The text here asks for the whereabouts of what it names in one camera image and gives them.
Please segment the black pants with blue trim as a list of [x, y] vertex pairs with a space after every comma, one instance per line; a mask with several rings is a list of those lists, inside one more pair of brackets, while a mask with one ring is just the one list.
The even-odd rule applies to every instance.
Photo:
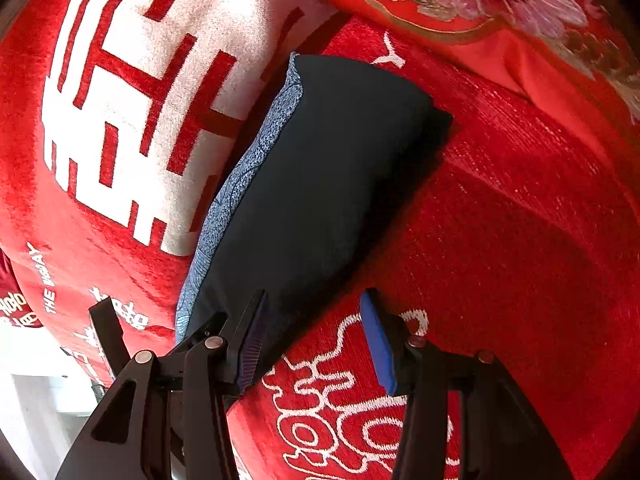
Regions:
[[378, 244], [444, 144], [451, 116], [371, 64], [294, 54], [258, 135], [207, 211], [180, 292], [180, 337], [265, 311], [239, 356], [253, 385]]

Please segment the red wedding bedspread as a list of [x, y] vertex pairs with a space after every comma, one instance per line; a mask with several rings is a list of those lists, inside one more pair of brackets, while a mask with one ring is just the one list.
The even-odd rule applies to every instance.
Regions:
[[[598, 0], [639, 58], [639, 0]], [[570, 479], [639, 474], [639, 129], [576, 130], [527, 96], [328, 0], [1, 0], [1, 318], [46, 330], [96, 406], [89, 309], [166, 354], [214, 198], [294, 54], [408, 79], [451, 116], [367, 257], [227, 403], [235, 479], [395, 479], [407, 400], [378, 383], [359, 300], [492, 353]]]

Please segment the red embroidered pillow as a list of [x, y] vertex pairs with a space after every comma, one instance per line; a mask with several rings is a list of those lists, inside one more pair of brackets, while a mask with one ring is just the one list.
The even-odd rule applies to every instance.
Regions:
[[328, 0], [576, 130], [639, 129], [639, 59], [598, 0]]

